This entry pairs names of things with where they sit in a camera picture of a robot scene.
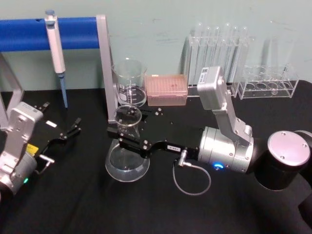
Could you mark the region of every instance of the yellow warning label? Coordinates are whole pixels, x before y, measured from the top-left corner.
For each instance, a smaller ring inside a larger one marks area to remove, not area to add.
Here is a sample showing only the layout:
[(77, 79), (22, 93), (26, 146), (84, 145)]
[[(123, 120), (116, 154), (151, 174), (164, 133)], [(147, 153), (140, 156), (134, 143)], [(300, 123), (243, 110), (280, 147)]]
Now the yellow warning label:
[(26, 151), (28, 153), (30, 153), (31, 155), (35, 155), (35, 153), (37, 153), (38, 151), (38, 147), (34, 146), (34, 145), (31, 145), (31, 144), (27, 144), (27, 148), (26, 148)]

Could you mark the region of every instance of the glass beaker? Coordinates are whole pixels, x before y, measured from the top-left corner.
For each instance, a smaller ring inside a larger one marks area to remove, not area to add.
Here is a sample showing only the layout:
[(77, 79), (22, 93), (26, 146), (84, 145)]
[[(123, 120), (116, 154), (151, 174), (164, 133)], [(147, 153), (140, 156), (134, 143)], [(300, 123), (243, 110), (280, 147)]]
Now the glass beaker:
[[(138, 124), (142, 119), (141, 111), (131, 105), (119, 106), (116, 109), (115, 121), (118, 133), (139, 138)], [(107, 172), (121, 182), (133, 182), (142, 178), (148, 171), (150, 160), (139, 154), (121, 148), (118, 140), (113, 140), (105, 167)]]
[(144, 79), (147, 68), (138, 60), (126, 58), (112, 67), (117, 77), (120, 105), (142, 106), (146, 102)]

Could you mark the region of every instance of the light green wall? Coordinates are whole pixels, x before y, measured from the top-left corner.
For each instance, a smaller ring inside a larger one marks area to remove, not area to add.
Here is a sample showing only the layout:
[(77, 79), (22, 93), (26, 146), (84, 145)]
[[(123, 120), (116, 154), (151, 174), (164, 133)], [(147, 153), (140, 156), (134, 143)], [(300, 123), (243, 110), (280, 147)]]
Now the light green wall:
[[(59, 17), (86, 17), (106, 14), (114, 61), (135, 57), (148, 66), (150, 74), (174, 74), (185, 37), (197, 23), (247, 26), (258, 39), (255, 51), (270, 30), (298, 43), (280, 47), (280, 60), (288, 58), (300, 78), (312, 81), (311, 0), (1, 0), (0, 19), (43, 18), (45, 9)], [(259, 53), (251, 53), (257, 60)], [(5, 53), (6, 59), (26, 90), (49, 90), (59, 86), (50, 53)], [(69, 89), (101, 87), (98, 50), (64, 51)], [(1, 90), (9, 90), (1, 79)]]

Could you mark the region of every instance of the black tablecloth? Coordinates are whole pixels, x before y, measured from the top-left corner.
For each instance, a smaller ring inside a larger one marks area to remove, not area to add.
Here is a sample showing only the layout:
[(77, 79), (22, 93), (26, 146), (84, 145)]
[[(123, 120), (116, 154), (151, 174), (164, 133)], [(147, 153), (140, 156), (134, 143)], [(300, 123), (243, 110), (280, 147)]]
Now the black tablecloth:
[[(272, 192), (261, 187), (253, 174), (216, 172), (206, 165), (211, 188), (205, 195), (190, 197), (174, 185), (171, 166), (176, 155), (157, 152), (139, 181), (113, 180), (104, 167), (111, 144), (104, 91), (69, 90), (67, 94), (67, 112), (60, 91), (24, 96), (31, 105), (51, 102), (45, 118), (63, 128), (81, 117), (82, 132), (76, 141), (48, 150), (46, 154), (56, 163), (42, 176), (30, 177), (14, 199), (1, 206), (1, 233), (312, 234), (297, 208), (311, 192), (301, 176), (284, 191)], [(301, 81), (291, 99), (236, 98), (234, 107), (236, 115), (253, 127), (255, 137), (268, 137), (279, 130), (312, 131), (311, 103), (312, 84)], [(198, 98), (163, 111), (185, 124), (217, 127), (215, 117), (203, 110)], [(3, 133), (0, 139), (2, 149)], [(177, 179), (189, 190), (207, 184), (203, 174), (187, 168), (177, 170)]]

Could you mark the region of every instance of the blue led light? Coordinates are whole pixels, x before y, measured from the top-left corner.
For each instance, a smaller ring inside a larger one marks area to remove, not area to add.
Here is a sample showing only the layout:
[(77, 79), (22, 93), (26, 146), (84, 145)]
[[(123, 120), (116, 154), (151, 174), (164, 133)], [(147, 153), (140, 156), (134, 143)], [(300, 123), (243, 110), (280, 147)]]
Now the blue led light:
[(213, 167), (214, 167), (215, 169), (223, 169), (223, 168), (224, 168), (224, 166), (223, 166), (221, 163), (219, 163), (219, 162), (215, 162), (215, 163), (213, 164)]

